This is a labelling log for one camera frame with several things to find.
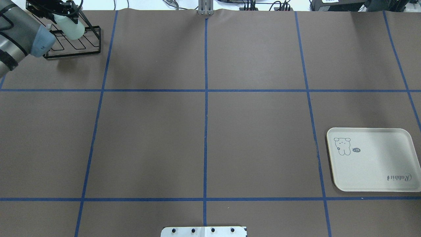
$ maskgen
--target black strap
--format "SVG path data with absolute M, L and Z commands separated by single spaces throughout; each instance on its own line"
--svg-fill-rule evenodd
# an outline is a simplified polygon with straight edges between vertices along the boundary
M 3 62 L 10 71 L 18 66 L 18 62 L 8 53 L 0 49 L 0 61 Z
M 14 7 L 17 7 L 17 5 L 16 4 L 10 4 L 10 5 L 8 5 L 8 6 L 6 6 L 5 8 L 3 8 L 1 11 L 0 11 L 0 15 L 3 15 L 4 13 L 6 13 L 8 10 L 10 10 L 10 9 L 12 9 L 12 8 L 14 8 Z
M 16 40 L 12 39 L 11 37 L 9 37 L 7 34 L 5 34 L 3 32 L 0 32 L 0 35 L 3 36 L 4 38 L 8 39 L 12 43 L 14 43 L 22 51 L 22 53 L 25 54 L 25 56 L 28 56 L 28 53 L 26 52 L 26 50 L 18 42 L 16 42 Z

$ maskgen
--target white tray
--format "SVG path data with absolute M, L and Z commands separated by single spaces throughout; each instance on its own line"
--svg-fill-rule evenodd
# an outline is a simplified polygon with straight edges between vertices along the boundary
M 421 168 L 406 130 L 334 127 L 326 137 L 338 189 L 421 191 Z

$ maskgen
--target bear drawing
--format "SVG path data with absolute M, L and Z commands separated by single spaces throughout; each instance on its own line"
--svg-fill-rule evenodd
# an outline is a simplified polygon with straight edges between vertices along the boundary
M 349 143 L 351 141 L 350 138 L 334 138 L 334 140 L 336 149 L 338 149 L 338 152 L 341 156 L 349 156 L 351 154 L 351 144 Z

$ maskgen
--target white metal plate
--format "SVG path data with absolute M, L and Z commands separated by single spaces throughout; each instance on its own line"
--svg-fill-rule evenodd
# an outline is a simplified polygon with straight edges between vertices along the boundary
M 326 137 L 338 189 L 421 191 L 421 168 L 406 130 L 335 127 Z
M 242 226 L 165 227 L 161 237 L 247 237 Z

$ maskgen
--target white bracket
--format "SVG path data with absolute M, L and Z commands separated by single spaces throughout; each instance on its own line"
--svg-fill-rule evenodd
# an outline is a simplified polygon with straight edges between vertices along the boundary
M 199 0 L 199 15 L 213 15 L 213 0 Z
M 165 227 L 161 237 L 247 237 L 242 226 Z

